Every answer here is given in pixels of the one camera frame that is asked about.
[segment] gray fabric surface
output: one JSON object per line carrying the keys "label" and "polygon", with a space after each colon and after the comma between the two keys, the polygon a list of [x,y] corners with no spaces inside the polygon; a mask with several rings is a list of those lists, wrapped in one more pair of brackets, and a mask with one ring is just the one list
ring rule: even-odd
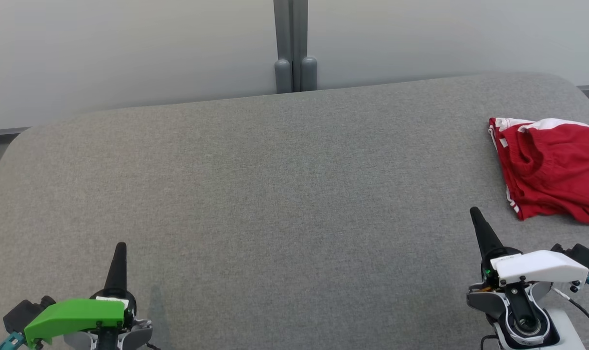
{"label": "gray fabric surface", "polygon": [[[0,341],[22,299],[100,289],[126,241],[164,350],[475,349],[492,330],[465,302],[471,206],[524,251],[589,246],[568,217],[517,220],[489,117],[589,124],[589,101],[550,75],[478,75],[29,129],[0,164]],[[576,299],[589,309],[588,288]],[[546,306],[589,348],[580,312]]]}

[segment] red garment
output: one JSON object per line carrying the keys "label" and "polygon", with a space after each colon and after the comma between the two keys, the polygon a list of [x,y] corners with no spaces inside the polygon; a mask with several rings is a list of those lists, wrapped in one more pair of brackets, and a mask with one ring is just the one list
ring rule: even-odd
{"label": "red garment", "polygon": [[568,213],[589,224],[588,125],[491,118],[489,133],[519,219]]}

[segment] green plastic part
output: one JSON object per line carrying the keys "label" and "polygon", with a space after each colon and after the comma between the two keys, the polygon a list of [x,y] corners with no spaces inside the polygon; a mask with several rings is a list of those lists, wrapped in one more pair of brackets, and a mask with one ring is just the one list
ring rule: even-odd
{"label": "green plastic part", "polygon": [[83,330],[94,330],[97,322],[103,327],[115,327],[124,320],[124,303],[95,299],[68,299],[48,306],[24,328],[29,348],[42,339],[52,344],[53,337]]}

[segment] red fabric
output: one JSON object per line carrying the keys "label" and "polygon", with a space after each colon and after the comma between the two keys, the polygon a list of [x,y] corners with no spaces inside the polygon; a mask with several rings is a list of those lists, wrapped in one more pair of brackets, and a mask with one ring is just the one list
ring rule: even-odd
{"label": "red fabric", "polygon": [[495,118],[489,124],[519,219],[568,213],[589,224],[589,127],[562,124],[519,132],[524,123],[500,132]]}

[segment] white wall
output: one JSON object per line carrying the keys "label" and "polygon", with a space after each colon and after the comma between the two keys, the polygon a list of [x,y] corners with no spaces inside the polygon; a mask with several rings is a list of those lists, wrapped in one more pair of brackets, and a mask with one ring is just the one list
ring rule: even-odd
{"label": "white wall", "polygon": [[318,88],[483,71],[589,85],[589,0],[310,0]]}
{"label": "white wall", "polygon": [[0,129],[275,93],[267,0],[0,0]]}

